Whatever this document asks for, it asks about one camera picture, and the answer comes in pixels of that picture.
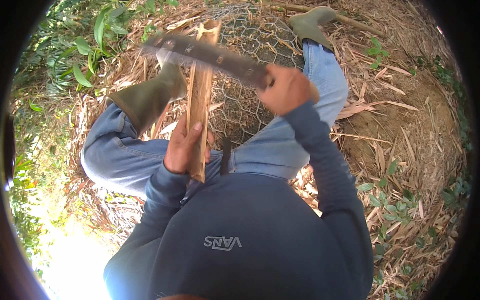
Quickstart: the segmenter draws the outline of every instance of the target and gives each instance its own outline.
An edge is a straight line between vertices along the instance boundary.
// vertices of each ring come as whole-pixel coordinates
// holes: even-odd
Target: black strap
[[[228,160],[230,159],[230,152],[232,150],[232,143],[229,138],[223,138],[223,155],[220,162],[220,175],[228,174]]]

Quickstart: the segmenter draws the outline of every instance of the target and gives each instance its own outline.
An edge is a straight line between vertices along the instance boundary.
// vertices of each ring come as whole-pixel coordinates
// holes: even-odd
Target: knife
[[[171,52],[206,63],[215,69],[220,69],[242,82],[251,84],[262,90],[273,86],[275,79],[263,65],[228,51],[186,36],[166,34],[149,38],[144,47],[164,48]],[[311,98],[314,103],[319,100],[318,90],[310,82]]]

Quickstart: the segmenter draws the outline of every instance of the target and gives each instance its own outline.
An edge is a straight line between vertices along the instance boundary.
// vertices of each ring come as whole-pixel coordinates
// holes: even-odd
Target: person's left hand
[[[190,159],[192,157],[193,145],[202,135],[202,124],[200,122],[194,124],[187,134],[187,114],[184,113],[175,129],[167,147],[167,154],[163,159],[163,164],[168,171],[176,174],[185,174]],[[208,130],[207,139],[213,143],[213,133]],[[207,143],[205,148],[205,162],[210,162],[210,145]]]

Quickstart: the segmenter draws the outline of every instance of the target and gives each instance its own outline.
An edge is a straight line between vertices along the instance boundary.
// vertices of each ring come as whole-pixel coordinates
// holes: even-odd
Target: hand
[[[185,174],[190,159],[192,157],[192,148],[195,142],[202,135],[202,124],[200,122],[192,126],[187,134],[187,114],[184,113],[172,132],[172,137],[167,147],[167,154],[163,159],[163,164],[168,171],[176,174]],[[213,133],[208,130],[207,139],[213,143]],[[205,148],[205,162],[210,162],[210,145],[207,143]]]
[[[266,66],[275,83],[257,95],[269,110],[283,116],[307,102],[310,96],[310,81],[297,68],[285,68],[273,64]]]

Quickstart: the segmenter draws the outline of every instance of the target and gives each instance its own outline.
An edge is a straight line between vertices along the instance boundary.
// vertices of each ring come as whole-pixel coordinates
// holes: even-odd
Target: sleeve
[[[140,223],[135,225],[103,273],[112,300],[144,298],[152,262],[170,219],[180,210],[189,178],[189,175],[169,172],[162,164],[148,180]]]
[[[363,204],[357,198],[355,177],[334,143],[330,128],[320,121],[308,101],[284,116],[295,131],[295,139],[310,154],[318,187],[318,209],[342,251],[352,282],[365,299],[372,288],[373,252]]]

